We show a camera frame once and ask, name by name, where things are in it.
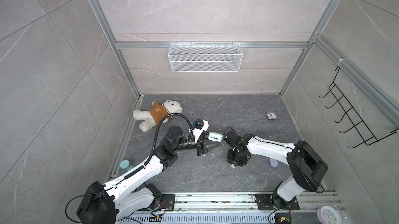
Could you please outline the green earbud charging case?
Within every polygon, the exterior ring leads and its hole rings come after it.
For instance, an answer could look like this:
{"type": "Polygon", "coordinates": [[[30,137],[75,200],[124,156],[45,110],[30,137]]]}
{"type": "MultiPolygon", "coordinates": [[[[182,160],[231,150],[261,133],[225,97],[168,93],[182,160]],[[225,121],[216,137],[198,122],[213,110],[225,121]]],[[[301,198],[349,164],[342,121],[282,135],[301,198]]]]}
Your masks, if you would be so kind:
{"type": "Polygon", "coordinates": [[[209,132],[208,140],[215,141],[215,142],[222,142],[223,134],[220,134],[220,133],[217,133],[217,132],[209,132]]]}

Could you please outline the purple earbud charging case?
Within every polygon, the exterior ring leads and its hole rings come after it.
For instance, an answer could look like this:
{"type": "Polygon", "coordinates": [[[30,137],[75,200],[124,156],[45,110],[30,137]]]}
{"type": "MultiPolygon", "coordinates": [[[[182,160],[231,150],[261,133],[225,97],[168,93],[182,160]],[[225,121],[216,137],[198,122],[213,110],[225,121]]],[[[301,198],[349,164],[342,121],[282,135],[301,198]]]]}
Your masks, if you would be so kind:
{"type": "Polygon", "coordinates": [[[278,160],[275,160],[273,158],[269,158],[269,164],[272,168],[278,167],[278,160]]]}

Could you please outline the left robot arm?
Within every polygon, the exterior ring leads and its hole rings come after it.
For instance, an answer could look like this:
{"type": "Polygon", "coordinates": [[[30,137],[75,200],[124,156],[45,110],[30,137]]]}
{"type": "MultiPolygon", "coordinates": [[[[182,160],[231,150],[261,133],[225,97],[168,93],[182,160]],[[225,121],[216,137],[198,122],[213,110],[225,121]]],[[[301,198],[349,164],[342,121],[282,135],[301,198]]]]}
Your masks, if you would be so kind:
{"type": "Polygon", "coordinates": [[[80,196],[77,224],[117,224],[137,210],[156,207],[162,194],[154,185],[145,183],[177,160],[177,150],[196,149],[197,156],[201,156],[220,146],[223,135],[209,132],[208,121],[190,122],[181,113],[176,116],[188,123],[189,133],[185,135],[179,126],[170,127],[160,144],[153,143],[150,155],[139,165],[104,184],[92,183],[80,196]]]}

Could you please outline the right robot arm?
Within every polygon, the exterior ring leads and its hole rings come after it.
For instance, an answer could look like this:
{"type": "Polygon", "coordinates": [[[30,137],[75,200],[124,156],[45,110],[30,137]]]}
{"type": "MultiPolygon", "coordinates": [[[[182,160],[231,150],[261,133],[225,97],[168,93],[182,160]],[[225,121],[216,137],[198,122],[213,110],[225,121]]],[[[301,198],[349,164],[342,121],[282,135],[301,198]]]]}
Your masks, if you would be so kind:
{"type": "Polygon", "coordinates": [[[252,155],[261,155],[289,166],[292,175],[279,183],[270,196],[275,209],[285,208],[305,191],[319,193],[328,166],[307,142],[287,144],[253,134],[241,137],[234,131],[225,134],[224,141],[231,147],[227,155],[230,164],[244,166],[252,155]]]}

